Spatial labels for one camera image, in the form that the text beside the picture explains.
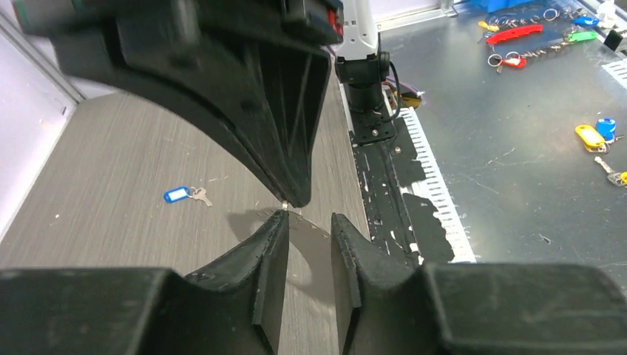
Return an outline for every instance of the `black cable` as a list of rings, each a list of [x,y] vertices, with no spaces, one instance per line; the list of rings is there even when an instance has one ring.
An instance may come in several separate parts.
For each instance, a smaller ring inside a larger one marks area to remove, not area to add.
[[[396,67],[394,67],[394,63],[390,62],[390,68],[392,70],[392,75],[394,75],[394,80],[396,81],[396,111],[387,120],[380,121],[379,123],[381,124],[392,122],[401,115],[401,100],[403,99],[401,97],[401,81],[399,80],[399,74],[396,72]]]

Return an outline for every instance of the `wood grain surface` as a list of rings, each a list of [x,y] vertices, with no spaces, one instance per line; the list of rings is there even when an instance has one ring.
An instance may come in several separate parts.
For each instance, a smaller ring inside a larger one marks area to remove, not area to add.
[[[313,156],[313,200],[291,218],[281,354],[337,354],[331,213],[367,233],[334,77]],[[213,206],[163,202],[166,190],[182,185],[204,187]],[[198,129],[116,93],[79,106],[0,245],[0,267],[165,266],[186,274],[249,237],[279,207]]]

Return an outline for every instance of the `blue key tag with white label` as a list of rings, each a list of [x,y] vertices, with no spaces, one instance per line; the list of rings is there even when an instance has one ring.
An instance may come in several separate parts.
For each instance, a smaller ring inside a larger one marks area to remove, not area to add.
[[[176,189],[167,191],[165,194],[163,194],[163,199],[167,203],[174,203],[180,200],[185,200],[186,198],[190,196],[191,194],[189,193],[189,187],[181,186],[181,187],[177,187]]]

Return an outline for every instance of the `green key tag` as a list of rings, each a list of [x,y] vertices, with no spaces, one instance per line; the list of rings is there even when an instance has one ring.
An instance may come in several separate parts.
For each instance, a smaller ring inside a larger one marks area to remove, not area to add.
[[[591,41],[597,39],[598,34],[595,31],[576,32],[569,35],[570,42]]]

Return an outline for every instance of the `bunch of keys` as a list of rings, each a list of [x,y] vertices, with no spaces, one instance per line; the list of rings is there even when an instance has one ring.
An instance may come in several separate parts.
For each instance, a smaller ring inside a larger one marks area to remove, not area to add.
[[[163,199],[167,203],[174,203],[186,198],[193,198],[196,201],[203,201],[207,207],[213,206],[213,203],[207,198],[207,190],[204,188],[196,189],[195,187],[181,186],[172,189],[163,194]]]
[[[627,188],[627,172],[615,172],[601,157],[594,157],[594,161],[599,163],[607,172],[610,183]]]
[[[521,57],[518,52],[509,52],[505,55],[505,58],[500,54],[494,53],[488,57],[488,65],[496,68],[496,72],[501,74],[504,65],[516,69],[523,69],[527,65],[527,60]]]

